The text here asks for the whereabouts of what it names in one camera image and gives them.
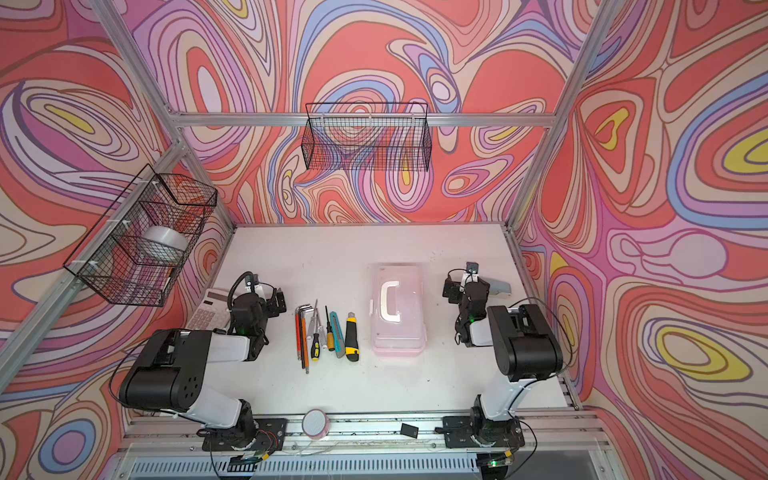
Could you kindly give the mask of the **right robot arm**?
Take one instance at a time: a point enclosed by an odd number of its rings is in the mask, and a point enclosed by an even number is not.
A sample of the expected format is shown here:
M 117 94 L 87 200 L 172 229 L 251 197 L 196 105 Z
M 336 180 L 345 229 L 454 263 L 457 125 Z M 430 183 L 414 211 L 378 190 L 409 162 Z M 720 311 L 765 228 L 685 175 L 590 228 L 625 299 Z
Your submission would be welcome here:
M 449 449 L 505 448 L 525 444 L 516 415 L 531 387 L 557 376 L 565 366 L 562 348 L 541 309 L 528 297 L 511 306 L 489 306 L 491 284 L 467 267 L 462 278 L 446 276 L 442 296 L 458 306 L 454 341 L 488 347 L 500 376 L 475 398 L 466 416 L 445 416 L 436 429 Z

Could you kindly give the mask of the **red hex key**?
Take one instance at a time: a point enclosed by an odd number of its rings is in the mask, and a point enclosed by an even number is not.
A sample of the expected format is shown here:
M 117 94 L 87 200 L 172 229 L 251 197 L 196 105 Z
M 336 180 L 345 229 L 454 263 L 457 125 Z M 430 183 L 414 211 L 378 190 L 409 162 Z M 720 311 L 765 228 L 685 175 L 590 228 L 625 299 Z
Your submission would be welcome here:
M 302 360 L 302 339 L 301 339 L 301 307 L 297 307 L 294 313 L 295 323 L 295 341 L 297 360 Z

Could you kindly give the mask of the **black hex key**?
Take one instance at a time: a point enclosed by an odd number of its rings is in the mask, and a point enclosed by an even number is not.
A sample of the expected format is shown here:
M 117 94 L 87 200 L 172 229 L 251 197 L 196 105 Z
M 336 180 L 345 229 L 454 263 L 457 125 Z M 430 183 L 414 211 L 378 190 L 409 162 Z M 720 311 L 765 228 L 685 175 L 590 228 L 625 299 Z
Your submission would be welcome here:
M 306 313 L 311 313 L 313 307 L 309 304 L 300 305 L 295 311 L 295 324 L 296 324 L 296 342 L 298 349 L 298 357 L 301 362 L 301 368 L 306 374 L 309 373 L 309 357 L 307 349 L 307 333 L 306 333 Z

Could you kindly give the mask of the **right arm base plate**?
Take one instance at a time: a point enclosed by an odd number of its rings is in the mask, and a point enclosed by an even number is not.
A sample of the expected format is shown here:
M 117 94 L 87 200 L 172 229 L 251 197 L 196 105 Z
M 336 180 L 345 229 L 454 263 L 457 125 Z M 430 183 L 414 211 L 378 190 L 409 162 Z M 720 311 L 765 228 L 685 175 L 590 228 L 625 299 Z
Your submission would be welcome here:
M 469 415 L 444 416 L 434 432 L 443 436 L 449 449 L 505 448 L 517 451 L 526 444 L 522 426 L 516 418 L 491 421 Z

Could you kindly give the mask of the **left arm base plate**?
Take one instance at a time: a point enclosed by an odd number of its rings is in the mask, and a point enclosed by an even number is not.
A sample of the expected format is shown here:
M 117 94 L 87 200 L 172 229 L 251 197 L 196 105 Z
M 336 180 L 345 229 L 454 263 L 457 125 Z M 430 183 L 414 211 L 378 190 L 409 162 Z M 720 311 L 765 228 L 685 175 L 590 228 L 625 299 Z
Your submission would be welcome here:
M 283 448 L 287 426 L 286 418 L 257 418 L 252 426 L 201 428 L 196 434 L 203 439 L 203 450 L 206 452 L 274 453 Z

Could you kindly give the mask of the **orange hex key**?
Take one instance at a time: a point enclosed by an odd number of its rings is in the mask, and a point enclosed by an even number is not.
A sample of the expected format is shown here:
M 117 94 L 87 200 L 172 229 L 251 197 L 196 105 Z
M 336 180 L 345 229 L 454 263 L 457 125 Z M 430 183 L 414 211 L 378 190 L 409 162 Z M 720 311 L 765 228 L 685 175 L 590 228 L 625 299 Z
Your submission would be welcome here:
M 306 314 L 307 309 L 302 309 L 301 311 L 301 339 L 302 339 L 302 368 L 305 371 L 305 374 L 309 374 L 309 363 L 310 363 L 310 357 L 309 357 L 309 348 L 307 346 L 307 326 L 306 326 Z

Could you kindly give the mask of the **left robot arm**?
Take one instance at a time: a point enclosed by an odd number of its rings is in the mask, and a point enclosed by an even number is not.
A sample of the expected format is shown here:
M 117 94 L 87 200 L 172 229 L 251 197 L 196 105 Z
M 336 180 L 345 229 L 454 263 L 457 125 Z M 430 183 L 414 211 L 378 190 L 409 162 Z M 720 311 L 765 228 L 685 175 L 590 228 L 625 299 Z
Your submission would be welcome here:
M 248 401 L 205 384 L 211 364 L 250 363 L 269 344 L 268 320 L 287 311 L 284 293 L 268 298 L 256 286 L 226 299 L 230 322 L 217 330 L 166 329 L 152 334 L 122 380 L 117 399 L 126 408 L 170 413 L 199 423 L 209 447 L 244 450 L 257 438 Z

